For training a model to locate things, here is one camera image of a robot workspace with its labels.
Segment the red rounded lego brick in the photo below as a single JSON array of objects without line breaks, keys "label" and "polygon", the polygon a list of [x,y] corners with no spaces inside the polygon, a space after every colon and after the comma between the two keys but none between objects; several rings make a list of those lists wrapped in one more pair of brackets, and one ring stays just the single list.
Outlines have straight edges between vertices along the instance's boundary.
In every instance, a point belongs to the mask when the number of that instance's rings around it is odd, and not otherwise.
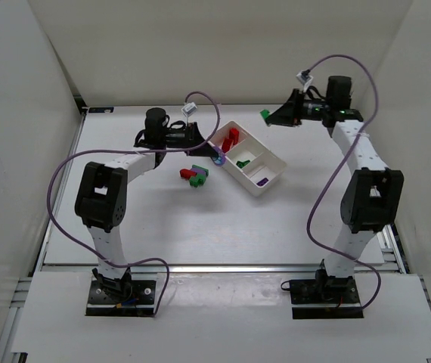
[{"label": "red rounded lego brick", "polygon": [[231,147],[233,146],[233,144],[234,144],[234,140],[233,139],[225,138],[224,141],[222,142],[222,146],[221,146],[222,152],[224,154],[227,153],[227,152],[229,152],[229,150],[231,149]]}]

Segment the green lego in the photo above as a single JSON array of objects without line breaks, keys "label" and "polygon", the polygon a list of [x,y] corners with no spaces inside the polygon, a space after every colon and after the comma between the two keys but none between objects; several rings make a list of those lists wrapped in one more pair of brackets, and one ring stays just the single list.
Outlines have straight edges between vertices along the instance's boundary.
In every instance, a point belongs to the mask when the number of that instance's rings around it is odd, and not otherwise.
[{"label": "green lego", "polygon": [[200,173],[200,174],[205,174],[205,175],[208,175],[209,174],[209,170],[208,169],[205,169],[205,168],[203,168],[203,167],[201,167],[201,166],[198,166],[198,165],[193,165],[192,167],[191,167],[191,171],[194,171],[195,173]]}]

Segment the red sloped lego brick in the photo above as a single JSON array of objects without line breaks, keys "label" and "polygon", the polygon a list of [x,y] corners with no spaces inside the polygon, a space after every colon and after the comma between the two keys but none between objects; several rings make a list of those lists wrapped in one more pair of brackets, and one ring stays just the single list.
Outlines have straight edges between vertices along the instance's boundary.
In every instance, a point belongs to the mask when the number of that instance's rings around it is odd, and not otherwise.
[{"label": "red sloped lego brick", "polygon": [[239,142],[240,132],[237,128],[230,128],[228,133],[228,139],[232,145],[236,145]]}]

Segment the purple curved lego brick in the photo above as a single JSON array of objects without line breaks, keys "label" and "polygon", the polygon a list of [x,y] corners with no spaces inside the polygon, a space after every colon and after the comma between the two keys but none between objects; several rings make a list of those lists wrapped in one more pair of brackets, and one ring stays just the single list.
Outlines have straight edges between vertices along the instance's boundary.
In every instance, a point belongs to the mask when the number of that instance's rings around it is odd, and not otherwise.
[{"label": "purple curved lego brick", "polygon": [[260,181],[258,181],[258,182],[257,182],[257,185],[258,185],[258,186],[260,186],[260,187],[262,187],[262,186],[264,186],[267,182],[268,182],[268,179],[267,179],[267,178],[263,178],[263,179],[261,179]]}]

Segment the purple paw print lego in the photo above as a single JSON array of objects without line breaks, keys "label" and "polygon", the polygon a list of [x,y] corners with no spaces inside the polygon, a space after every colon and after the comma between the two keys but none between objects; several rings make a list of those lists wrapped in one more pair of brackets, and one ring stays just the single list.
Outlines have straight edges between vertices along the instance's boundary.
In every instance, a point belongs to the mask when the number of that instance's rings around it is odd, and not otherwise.
[{"label": "purple paw print lego", "polygon": [[217,151],[217,156],[212,158],[212,161],[217,166],[223,166],[226,162],[225,154],[221,151]]}]

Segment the green square lego brick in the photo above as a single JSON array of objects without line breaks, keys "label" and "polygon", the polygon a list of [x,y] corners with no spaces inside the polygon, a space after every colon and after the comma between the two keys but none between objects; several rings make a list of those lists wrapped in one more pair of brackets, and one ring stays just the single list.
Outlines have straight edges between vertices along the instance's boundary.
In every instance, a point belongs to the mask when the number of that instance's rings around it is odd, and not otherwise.
[{"label": "green square lego brick", "polygon": [[269,116],[271,114],[270,111],[267,109],[264,109],[264,110],[261,110],[259,112],[259,114],[260,114],[261,118],[263,119],[263,121],[265,122],[265,124],[268,125],[267,118],[269,118]]}]

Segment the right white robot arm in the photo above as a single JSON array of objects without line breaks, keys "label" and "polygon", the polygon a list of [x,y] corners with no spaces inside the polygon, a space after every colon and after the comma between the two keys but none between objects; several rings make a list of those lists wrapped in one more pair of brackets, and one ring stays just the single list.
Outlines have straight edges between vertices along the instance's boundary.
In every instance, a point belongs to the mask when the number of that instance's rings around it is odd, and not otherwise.
[{"label": "right white robot arm", "polygon": [[352,80],[330,76],[325,95],[312,85],[295,89],[276,111],[261,113],[269,126],[295,127],[304,120],[320,122],[343,154],[351,178],[340,203],[342,227],[322,268],[330,279],[344,281],[354,274],[355,264],[368,242],[394,222],[403,173],[390,169],[364,135],[363,118],[351,107]]}]

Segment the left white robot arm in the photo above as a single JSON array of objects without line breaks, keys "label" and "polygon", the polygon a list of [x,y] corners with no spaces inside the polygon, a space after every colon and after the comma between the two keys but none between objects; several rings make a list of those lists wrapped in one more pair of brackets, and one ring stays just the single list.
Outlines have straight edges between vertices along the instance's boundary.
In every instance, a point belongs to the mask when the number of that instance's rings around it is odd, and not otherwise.
[{"label": "left white robot arm", "polygon": [[94,276],[110,287],[128,279],[129,267],[119,226],[126,214],[129,183],[157,168],[168,149],[182,150],[188,156],[218,156],[201,135],[196,122],[171,123],[163,108],[153,107],[145,114],[144,129],[135,136],[131,154],[109,163],[85,165],[74,210],[100,255]]}]

